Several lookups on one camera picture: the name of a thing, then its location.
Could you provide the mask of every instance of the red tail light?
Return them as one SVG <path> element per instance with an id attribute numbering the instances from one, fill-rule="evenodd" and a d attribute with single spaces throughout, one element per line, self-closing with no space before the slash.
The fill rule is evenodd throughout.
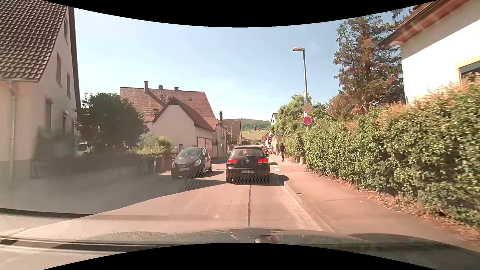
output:
<path id="1" fill-rule="evenodd" d="M 239 161 L 234 159 L 228 159 L 227 164 L 237 164 Z"/>

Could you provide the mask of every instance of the street lamp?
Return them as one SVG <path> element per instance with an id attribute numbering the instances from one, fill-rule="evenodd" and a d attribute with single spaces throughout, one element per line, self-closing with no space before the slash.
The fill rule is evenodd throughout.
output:
<path id="1" fill-rule="evenodd" d="M 293 51 L 301 51 L 303 53 L 303 75 L 305 76 L 305 96 L 308 99 L 308 92 L 307 92 L 307 66 L 305 64 L 305 48 L 300 48 L 300 47 L 295 47 L 293 48 Z"/>
<path id="2" fill-rule="evenodd" d="M 230 143 L 231 143 L 231 145 L 232 145 L 232 150 L 233 150 L 233 124 L 234 124 L 236 121 L 238 121 L 238 120 L 233 121 L 232 126 L 230 127 L 230 135 L 231 135 L 231 136 L 230 136 Z"/>

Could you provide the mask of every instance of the sky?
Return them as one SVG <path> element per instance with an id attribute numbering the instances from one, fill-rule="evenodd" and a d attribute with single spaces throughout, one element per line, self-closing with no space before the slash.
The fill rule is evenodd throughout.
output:
<path id="1" fill-rule="evenodd" d="M 120 87 L 204 91 L 217 118 L 270 121 L 305 89 L 327 102 L 338 93 L 336 29 L 309 25 L 226 28 L 172 25 L 75 9 L 79 83 L 85 94 Z"/>

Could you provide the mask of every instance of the man walking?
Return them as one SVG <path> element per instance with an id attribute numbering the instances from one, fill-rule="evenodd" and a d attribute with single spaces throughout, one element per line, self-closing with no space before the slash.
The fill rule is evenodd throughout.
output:
<path id="1" fill-rule="evenodd" d="M 285 158 L 285 145 L 283 145 L 283 143 L 280 145 L 280 156 L 282 157 L 283 161 L 283 158 Z"/>

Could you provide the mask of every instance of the traffic sign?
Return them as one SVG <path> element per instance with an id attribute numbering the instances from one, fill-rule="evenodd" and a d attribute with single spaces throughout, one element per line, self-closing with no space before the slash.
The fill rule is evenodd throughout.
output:
<path id="1" fill-rule="evenodd" d="M 305 105 L 302 107 L 302 110 L 304 110 L 306 113 L 309 113 L 311 110 L 313 110 L 313 107 L 312 105 L 305 103 Z"/>
<path id="2" fill-rule="evenodd" d="M 305 116 L 305 117 L 303 118 L 303 123 L 304 123 L 305 125 L 310 125 L 310 124 L 312 123 L 312 118 L 311 118 L 310 116 Z"/>

